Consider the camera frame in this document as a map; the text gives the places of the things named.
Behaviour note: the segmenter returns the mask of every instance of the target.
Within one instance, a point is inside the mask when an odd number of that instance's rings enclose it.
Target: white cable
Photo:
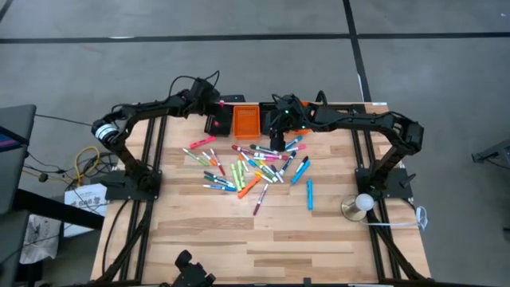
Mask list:
[[[368,223],[361,222],[366,226],[418,226],[421,231],[425,231],[429,219],[427,218],[427,209],[423,206],[416,207],[416,222],[402,222],[402,223]]]

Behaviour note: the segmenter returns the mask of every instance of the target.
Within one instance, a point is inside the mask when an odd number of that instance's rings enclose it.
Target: orange plastic container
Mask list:
[[[261,110],[257,105],[233,107],[233,136],[238,140],[261,137]]]
[[[304,107],[306,107],[306,106],[308,106],[309,102],[302,100],[301,103],[303,104]],[[290,134],[291,135],[295,135],[295,136],[302,136],[302,135],[308,134],[311,131],[312,131],[311,129],[306,128],[306,129],[303,129],[303,130],[300,130],[300,131],[292,131],[292,132],[290,132]]]

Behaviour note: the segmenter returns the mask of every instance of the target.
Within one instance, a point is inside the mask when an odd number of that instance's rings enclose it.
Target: wooden table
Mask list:
[[[367,112],[386,112],[385,104],[366,104]],[[204,269],[213,273],[216,283],[301,283],[311,277],[315,283],[376,282],[374,256],[368,227],[350,222],[342,216],[340,203],[348,195],[356,195],[356,168],[352,135],[348,130],[329,133],[308,133],[296,159],[285,173],[285,183],[274,183],[257,216],[253,208],[264,184],[258,183],[243,199],[235,192],[216,191],[202,187],[208,182],[203,171],[217,175],[217,167],[204,168],[182,152],[191,142],[206,137],[205,117],[190,116],[188,120],[169,118],[164,139],[161,169],[163,185],[155,202],[151,232],[147,247],[144,283],[172,282],[179,274],[174,261],[183,250],[189,250]],[[138,123],[127,142],[136,158],[140,158],[147,121]],[[154,151],[157,131],[154,132]],[[360,133],[365,164],[369,163],[363,134]],[[380,158],[390,147],[386,138],[372,133],[375,155]],[[230,164],[237,161],[232,144],[269,145],[267,136],[260,140],[218,138],[217,141],[194,150],[196,154],[213,147],[226,173],[232,179]],[[290,179],[300,161],[308,155],[311,165],[298,184]],[[283,161],[276,161],[278,168]],[[253,168],[246,175],[253,177]],[[306,179],[313,179],[312,211],[307,209]],[[414,222],[412,209],[402,200],[386,201],[391,222]],[[101,273],[104,243],[112,220],[121,202],[109,205],[104,220],[92,279]],[[131,213],[129,203],[121,213],[108,247],[107,266],[123,247]],[[393,227],[396,245],[407,260],[422,275],[430,275],[422,240],[416,226]],[[381,242],[386,277],[391,277],[387,251]],[[128,278],[134,277],[138,247],[131,256]]]

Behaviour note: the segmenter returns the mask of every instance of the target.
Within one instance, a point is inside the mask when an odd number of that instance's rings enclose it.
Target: gray floor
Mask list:
[[[510,31],[508,1],[351,1],[358,33]],[[0,37],[115,37],[232,33],[346,33],[339,0],[15,0]],[[362,40],[373,101],[426,128],[423,151],[406,160],[417,172],[416,203],[427,208],[422,233],[439,281],[505,285],[510,281],[508,171],[476,165],[470,154],[508,138],[510,39]],[[360,101],[351,43],[224,41],[0,45],[0,106],[34,103],[38,112],[92,122],[120,102],[164,97],[180,74],[222,71],[218,89],[267,100],[273,92]],[[185,88],[183,81],[176,88]],[[86,127],[37,118],[30,150],[70,167],[97,144]],[[58,183],[22,178],[22,187],[62,196]],[[88,279],[98,233],[67,240],[45,279]]]

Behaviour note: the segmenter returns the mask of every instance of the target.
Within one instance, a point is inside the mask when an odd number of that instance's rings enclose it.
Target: white bulb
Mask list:
[[[356,207],[363,211],[369,211],[374,208],[374,199],[367,194],[361,194],[356,197]]]

